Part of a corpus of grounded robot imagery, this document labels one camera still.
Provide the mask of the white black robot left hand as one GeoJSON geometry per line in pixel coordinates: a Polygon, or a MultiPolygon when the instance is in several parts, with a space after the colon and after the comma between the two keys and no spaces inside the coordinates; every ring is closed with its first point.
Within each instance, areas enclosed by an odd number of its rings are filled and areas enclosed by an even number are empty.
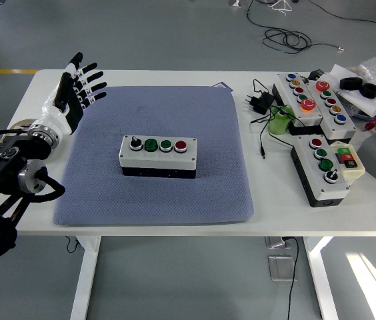
{"type": "Polygon", "coordinates": [[[86,108],[107,95],[107,84],[100,81],[104,72],[97,70],[96,63],[82,67],[82,60],[81,52],[70,60],[37,120],[58,137],[74,133],[86,108]]]}

